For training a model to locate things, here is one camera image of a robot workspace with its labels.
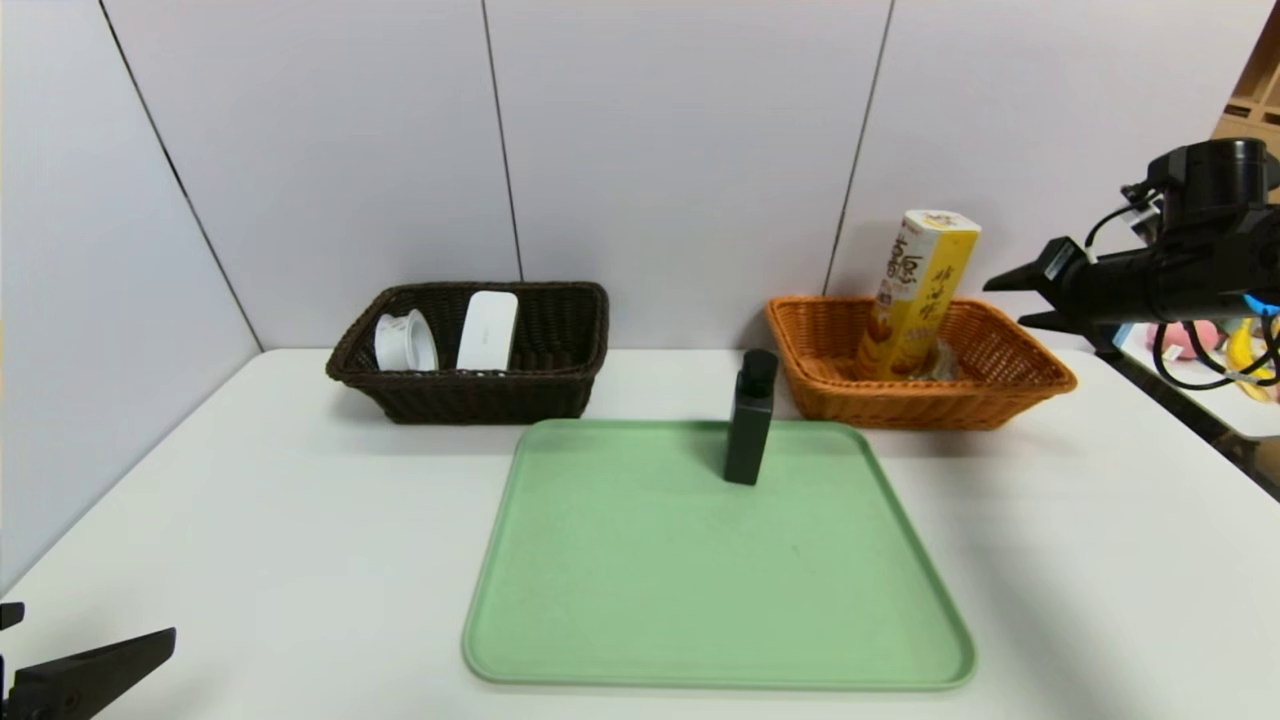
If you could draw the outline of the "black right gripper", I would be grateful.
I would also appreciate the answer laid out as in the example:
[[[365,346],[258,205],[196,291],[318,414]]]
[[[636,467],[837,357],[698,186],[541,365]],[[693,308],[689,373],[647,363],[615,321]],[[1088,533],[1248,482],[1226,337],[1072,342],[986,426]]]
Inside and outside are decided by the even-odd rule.
[[[1034,331],[1075,334],[1106,354],[1116,351],[1121,325],[1158,320],[1151,297],[1149,251],[1106,254],[1092,261],[1083,247],[1062,237],[1050,242],[1037,261],[989,278],[984,292],[1037,292],[1046,313],[1018,318]]]

